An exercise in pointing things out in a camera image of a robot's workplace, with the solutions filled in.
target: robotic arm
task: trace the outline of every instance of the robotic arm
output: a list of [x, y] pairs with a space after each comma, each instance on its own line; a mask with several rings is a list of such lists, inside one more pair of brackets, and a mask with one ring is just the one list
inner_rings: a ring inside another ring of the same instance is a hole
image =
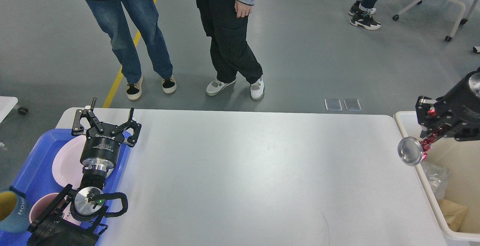
[[[78, 189], [68, 184], [48, 205], [48, 207], [29, 226], [32, 233], [27, 246], [95, 246], [100, 235], [106, 231], [102, 224], [103, 217], [118, 217], [127, 212], [128, 202], [124, 193], [103, 193], [108, 171], [115, 168], [120, 155], [120, 145], [135, 146], [142, 125], [133, 120], [134, 109], [130, 109], [127, 122], [114, 125], [99, 121], [93, 109], [96, 98], [90, 108], [77, 109], [72, 127], [72, 135], [86, 135], [86, 142], [80, 162], [83, 164], [82, 181]], [[84, 132], [80, 123], [87, 119], [90, 128]], [[133, 135], [125, 140], [123, 132], [133, 129]], [[106, 200], [120, 199], [122, 209], [118, 212], [107, 212]], [[70, 204], [74, 219], [88, 222], [89, 227], [77, 226], [67, 222], [62, 212]], [[98, 233], [97, 227], [103, 227]]]
[[419, 164], [427, 157], [431, 144], [442, 137], [480, 140], [480, 68], [436, 100], [418, 97], [415, 110], [418, 124], [423, 126], [420, 133], [423, 140], [409, 136], [401, 140], [398, 154], [405, 164]]

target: teal mug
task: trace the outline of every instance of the teal mug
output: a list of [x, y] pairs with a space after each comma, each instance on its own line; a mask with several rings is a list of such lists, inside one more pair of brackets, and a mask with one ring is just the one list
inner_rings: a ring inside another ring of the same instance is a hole
[[0, 192], [0, 230], [11, 233], [27, 231], [31, 208], [25, 195], [13, 187], [9, 191]]

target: hand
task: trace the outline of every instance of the hand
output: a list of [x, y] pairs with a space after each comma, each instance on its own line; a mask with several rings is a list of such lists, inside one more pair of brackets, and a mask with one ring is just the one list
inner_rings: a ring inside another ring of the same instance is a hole
[[238, 17], [247, 17], [254, 11], [254, 7], [250, 5], [246, 5], [241, 3], [238, 0], [235, 0], [235, 12], [237, 13]]

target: blue tray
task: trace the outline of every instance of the blue tray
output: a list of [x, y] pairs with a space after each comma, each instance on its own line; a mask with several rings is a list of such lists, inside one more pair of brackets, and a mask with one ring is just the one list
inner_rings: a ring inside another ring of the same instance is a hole
[[[44, 133], [37, 140], [30, 155], [25, 160], [17, 177], [13, 181], [12, 187], [24, 193], [27, 201], [32, 205], [42, 196], [49, 193], [59, 193], [63, 189], [53, 178], [52, 164], [57, 152], [63, 145], [74, 138], [71, 132], [71, 129], [53, 129]], [[124, 132], [124, 136], [128, 137], [130, 134]], [[116, 191], [118, 183], [122, 179], [123, 170], [125, 169], [129, 155], [130, 147], [122, 144], [117, 166], [105, 181], [106, 185], [103, 188], [105, 193], [113, 193]], [[111, 202], [111, 200], [107, 201], [106, 204], [110, 206]], [[107, 220], [107, 218], [103, 218], [102, 223], [106, 224]], [[81, 226], [84, 227], [85, 225], [89, 226], [87, 223], [82, 223]], [[0, 245], [26, 246], [31, 235], [32, 233], [26, 231], [20, 234], [14, 234], [0, 230]]]

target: black sneaker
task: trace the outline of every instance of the black sneaker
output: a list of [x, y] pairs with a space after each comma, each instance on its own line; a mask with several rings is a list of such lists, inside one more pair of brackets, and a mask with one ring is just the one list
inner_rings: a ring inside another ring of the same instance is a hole
[[175, 82], [173, 75], [169, 78], [162, 79], [162, 89], [165, 94], [172, 94], [177, 90], [177, 82]]
[[357, 12], [350, 20], [350, 24], [354, 26], [362, 26], [368, 30], [379, 29], [382, 26], [382, 24], [375, 21], [367, 12]]
[[[357, 3], [355, 2], [352, 7], [350, 7], [350, 10], [348, 12], [348, 14], [352, 17], [354, 16], [357, 12], [361, 12], [360, 10], [360, 7], [357, 5]], [[377, 8], [372, 8], [370, 10], [370, 15], [374, 15], [375, 13], [377, 12]]]
[[127, 84], [127, 97], [130, 101], [135, 101], [142, 95], [142, 82], [144, 77], [140, 77], [140, 80], [135, 84]]

